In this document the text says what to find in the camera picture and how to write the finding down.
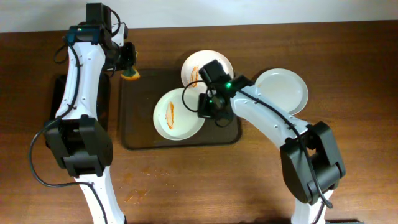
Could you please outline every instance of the white wall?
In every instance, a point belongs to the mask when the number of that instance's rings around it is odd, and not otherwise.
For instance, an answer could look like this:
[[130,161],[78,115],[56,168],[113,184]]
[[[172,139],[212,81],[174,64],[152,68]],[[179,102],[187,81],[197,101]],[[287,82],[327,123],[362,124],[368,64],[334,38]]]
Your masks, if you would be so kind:
[[[67,30],[79,0],[0,0],[0,32]],[[104,0],[129,28],[398,19],[398,0]]]

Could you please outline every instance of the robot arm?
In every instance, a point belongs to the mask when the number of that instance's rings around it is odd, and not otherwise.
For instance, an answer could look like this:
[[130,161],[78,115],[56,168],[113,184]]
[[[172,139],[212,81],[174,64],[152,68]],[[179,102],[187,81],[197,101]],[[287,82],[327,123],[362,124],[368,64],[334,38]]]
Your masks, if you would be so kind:
[[106,79],[105,83],[108,84],[103,88],[109,88],[109,78],[102,71],[131,69],[136,62],[136,51],[132,43],[124,43],[128,32],[126,25],[118,21],[112,26],[112,12],[108,6],[100,3],[87,4],[86,22],[70,27],[65,37],[70,46],[68,76],[56,117],[68,111],[76,91],[77,98],[73,109],[44,135],[59,166],[66,169],[76,182],[92,184],[106,214],[104,219],[91,189],[87,185],[80,185],[94,223],[121,224],[127,221],[116,201],[109,171],[113,145],[98,122],[97,96],[101,79]]
[[[284,180],[296,198],[292,223],[325,223],[323,217],[326,208],[311,169],[315,172],[322,196],[327,200],[345,175],[331,129],[323,122],[312,126],[288,114],[261,96],[259,90],[245,77],[231,80],[216,60],[204,65],[199,73],[211,89],[211,94],[200,95],[198,116],[232,119],[231,114],[235,114],[252,123],[280,149]],[[306,147],[304,150],[316,149],[316,153],[310,157],[311,166],[300,145],[301,141]]]

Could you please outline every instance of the black motor joint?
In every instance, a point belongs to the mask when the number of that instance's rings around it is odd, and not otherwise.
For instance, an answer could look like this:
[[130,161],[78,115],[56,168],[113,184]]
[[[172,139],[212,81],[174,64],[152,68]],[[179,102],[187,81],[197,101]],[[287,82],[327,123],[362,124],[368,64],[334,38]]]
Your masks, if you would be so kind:
[[252,81],[244,76],[234,80],[225,73],[222,64],[213,60],[199,70],[199,74],[210,91],[210,96],[201,93],[198,101],[198,117],[231,120],[234,117],[230,99]]
[[112,26],[124,26],[123,39],[128,37],[128,28],[120,21],[112,25],[111,15],[112,10],[108,6],[101,3],[87,4],[86,21],[69,28],[67,41],[72,45],[77,42],[100,44],[106,56],[103,70],[126,70],[136,63],[136,48],[131,42],[120,46],[122,43],[112,41],[112,37],[116,35],[112,33]]

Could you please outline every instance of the sponge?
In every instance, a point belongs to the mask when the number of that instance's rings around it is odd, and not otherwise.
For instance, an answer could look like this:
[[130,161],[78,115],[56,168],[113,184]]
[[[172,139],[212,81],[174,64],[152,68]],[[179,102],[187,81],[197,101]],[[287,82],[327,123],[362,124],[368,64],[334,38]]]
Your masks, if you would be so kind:
[[121,74],[121,77],[125,80],[134,81],[139,79],[140,75],[136,69],[136,65],[133,65],[131,68],[124,70]]

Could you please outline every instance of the wire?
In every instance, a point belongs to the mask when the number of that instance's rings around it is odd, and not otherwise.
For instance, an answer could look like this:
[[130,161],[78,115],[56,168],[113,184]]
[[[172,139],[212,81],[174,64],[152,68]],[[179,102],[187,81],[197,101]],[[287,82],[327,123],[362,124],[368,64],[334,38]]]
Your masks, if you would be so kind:
[[113,24],[113,25],[117,25],[117,24],[124,24],[124,25],[126,25],[125,22],[118,22],[118,23],[115,23],[115,24]]
[[310,172],[311,172],[311,176],[312,176],[312,179],[313,179],[313,181],[315,183],[315,187],[317,188],[319,196],[321,197],[323,203],[328,208],[333,208],[333,204],[328,199],[326,199],[326,197],[324,196],[324,194],[322,192],[322,189],[320,187],[319,181],[317,179],[317,176],[315,174],[315,170],[314,170],[312,162],[311,162],[310,154],[308,153],[308,151],[307,151],[307,149],[306,149],[306,147],[304,145],[304,142],[303,142],[303,139],[300,136],[300,133],[297,131],[297,129],[294,127],[294,125],[287,118],[285,118],[285,116],[283,116],[279,111],[277,111],[275,108],[271,107],[267,103],[265,103],[265,102],[261,101],[260,99],[255,98],[255,97],[243,92],[242,90],[237,90],[237,91],[242,93],[243,95],[247,96],[248,98],[256,101],[257,103],[260,103],[261,105],[263,105],[263,106],[269,108],[270,110],[272,110],[274,113],[276,113],[280,118],[282,118],[285,121],[285,123],[289,126],[289,128],[291,130],[293,130],[293,132],[297,136],[298,142],[300,143],[300,148],[304,152],[305,158],[307,159],[308,166],[309,166]]
[[114,16],[116,16],[116,19],[118,20],[118,28],[114,31],[114,32],[112,32],[112,37],[114,37],[116,34],[118,34],[118,32],[119,32],[119,29],[120,29],[120,17],[119,17],[119,15],[115,12],[115,11],[113,11],[112,9],[111,9],[111,12],[114,14]]
[[113,69],[112,69],[112,75],[110,75],[109,77],[112,78],[114,75],[114,72],[116,71],[116,65],[114,65]]
[[193,110],[193,109],[189,108],[189,107],[187,106],[187,104],[185,103],[184,95],[185,95],[185,91],[187,90],[188,87],[190,87],[192,84],[195,84],[195,83],[198,83],[198,82],[205,82],[205,81],[203,81],[203,80],[193,81],[193,82],[189,83],[189,84],[184,88],[184,90],[182,91],[182,103],[184,104],[184,106],[185,106],[189,111],[194,112],[194,113],[198,112],[199,110]]
[[319,219],[321,218],[322,212],[323,212],[323,208],[325,208],[325,204],[323,202],[321,202],[321,207],[319,208],[318,214],[315,217],[315,220],[312,222],[312,224],[317,224]]
[[68,52],[67,52],[67,55],[65,56],[65,58],[63,59],[63,60],[61,60],[61,61],[57,61],[57,56],[58,56],[58,54],[61,52],[61,50],[63,50],[65,47],[68,47],[68,45],[67,44],[64,44],[64,45],[62,45],[56,52],[55,52],[55,54],[54,54],[54,57],[53,57],[53,60],[54,60],[54,62],[56,63],[56,64],[63,64],[63,63],[65,63],[68,59],[69,59],[69,54],[68,54]]
[[78,90],[79,90],[79,86],[80,86],[80,61],[79,58],[77,56],[77,53],[75,51],[75,49],[73,48],[73,46],[66,40],[66,38],[63,38],[63,41],[65,42],[65,45],[69,46],[70,49],[73,52],[73,55],[76,58],[76,67],[77,67],[77,75],[76,75],[76,86],[75,86],[75,93],[73,95],[73,99],[72,102],[70,103],[70,105],[68,105],[68,109],[66,110],[66,112],[64,112],[63,114],[61,114],[60,116],[56,117],[55,120],[51,121],[49,124],[47,124],[44,128],[42,128],[38,133],[36,133],[36,135],[33,137],[32,141],[30,142],[30,146],[29,146],[29,154],[28,154],[28,160],[29,160],[29,167],[30,170],[33,173],[34,178],[39,181],[39,183],[41,183],[42,185],[46,186],[46,187],[68,187],[68,186],[74,186],[74,185],[85,185],[87,187],[89,187],[91,189],[91,191],[93,192],[95,199],[98,201],[99,206],[101,207],[101,210],[103,212],[103,217],[105,219],[105,224],[108,224],[108,220],[106,218],[106,213],[105,213],[105,209],[104,206],[100,200],[100,198],[98,197],[98,194],[96,193],[94,187],[93,187],[93,183],[87,183],[87,182],[70,182],[70,183],[65,183],[65,184],[48,184],[46,183],[44,180],[42,180],[36,173],[34,166],[33,166],[33,162],[32,162],[32,152],[33,152],[33,146],[36,143],[36,141],[38,140],[39,136],[41,134],[43,134],[44,132],[46,132],[48,130],[49,127],[51,127],[53,124],[55,124],[56,122],[59,122],[62,118],[64,118],[69,112],[71,112],[71,110],[73,109],[75,103],[76,103],[76,99],[78,96]]

